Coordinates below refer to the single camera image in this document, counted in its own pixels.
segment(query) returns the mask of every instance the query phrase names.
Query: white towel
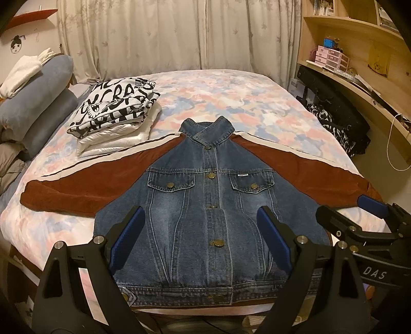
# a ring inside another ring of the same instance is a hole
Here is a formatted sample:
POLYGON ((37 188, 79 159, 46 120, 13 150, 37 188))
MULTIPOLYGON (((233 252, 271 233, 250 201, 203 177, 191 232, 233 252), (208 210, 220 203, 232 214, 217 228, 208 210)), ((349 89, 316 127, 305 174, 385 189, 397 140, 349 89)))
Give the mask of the white towel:
POLYGON ((6 99, 15 96, 54 56, 55 53, 51 48, 44 50, 38 56, 22 56, 1 85, 0 97, 6 99))

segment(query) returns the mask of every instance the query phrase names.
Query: red shelf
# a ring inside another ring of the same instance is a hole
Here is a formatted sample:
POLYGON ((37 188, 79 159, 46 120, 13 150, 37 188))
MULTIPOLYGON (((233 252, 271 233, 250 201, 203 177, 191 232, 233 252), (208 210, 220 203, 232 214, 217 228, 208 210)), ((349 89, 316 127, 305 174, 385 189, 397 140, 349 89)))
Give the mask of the red shelf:
POLYGON ((44 20, 56 12, 57 12, 57 9, 46 9, 46 10, 38 10, 36 12, 24 13, 24 14, 15 16, 14 18, 12 18, 12 20, 7 25, 6 30, 19 26, 24 23, 27 23, 27 22, 44 20))

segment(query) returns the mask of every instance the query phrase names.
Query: brown sleeve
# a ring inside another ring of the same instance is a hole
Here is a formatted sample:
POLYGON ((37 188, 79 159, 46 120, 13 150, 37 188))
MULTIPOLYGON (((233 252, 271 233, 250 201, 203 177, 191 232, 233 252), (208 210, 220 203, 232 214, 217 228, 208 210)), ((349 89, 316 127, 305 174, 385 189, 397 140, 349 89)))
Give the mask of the brown sleeve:
POLYGON ((337 208, 357 206, 360 195, 382 201, 380 194, 360 175, 322 161, 259 145, 238 135, 230 138, 320 205, 337 208))
POLYGON ((178 145, 184 135, 167 143, 114 161, 96 163, 55 181, 27 183, 20 203, 37 211, 94 217, 122 195, 158 158, 178 145))

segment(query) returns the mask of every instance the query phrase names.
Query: curtain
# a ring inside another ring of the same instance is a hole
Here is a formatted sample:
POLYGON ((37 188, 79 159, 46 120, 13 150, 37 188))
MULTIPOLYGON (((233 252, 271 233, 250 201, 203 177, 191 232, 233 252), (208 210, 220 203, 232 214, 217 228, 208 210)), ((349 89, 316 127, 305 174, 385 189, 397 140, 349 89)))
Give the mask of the curtain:
POLYGON ((78 82, 227 68, 286 87, 300 25, 301 0, 58 0, 78 82))

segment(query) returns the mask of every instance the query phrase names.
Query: bed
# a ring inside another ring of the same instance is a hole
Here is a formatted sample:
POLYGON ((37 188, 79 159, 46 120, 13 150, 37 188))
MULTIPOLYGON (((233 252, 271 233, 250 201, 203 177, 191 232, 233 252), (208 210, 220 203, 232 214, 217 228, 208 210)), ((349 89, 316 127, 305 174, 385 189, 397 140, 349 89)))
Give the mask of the bed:
MULTIPOLYGON (((175 135, 187 118, 196 122, 213 122, 224 116, 233 124, 237 134, 267 141, 281 150, 359 174, 337 140, 316 117, 263 75, 235 70, 191 70, 142 77, 154 80, 161 94, 158 103, 162 111, 151 128, 149 141, 175 135)), ((5 239, 40 269, 43 269, 56 241, 64 240, 68 245, 84 244, 93 234, 92 218, 36 212, 19 202, 28 181, 90 160, 90 157, 77 157, 76 138, 66 133, 69 123, 67 120, 32 161, 0 216, 5 239)), ((383 220, 359 208, 342 209, 340 212, 364 230, 382 232, 384 229, 383 220)), ((81 277, 87 299, 95 302, 86 271, 81 272, 81 277)), ((243 314, 257 311, 261 308, 248 308, 243 314)))

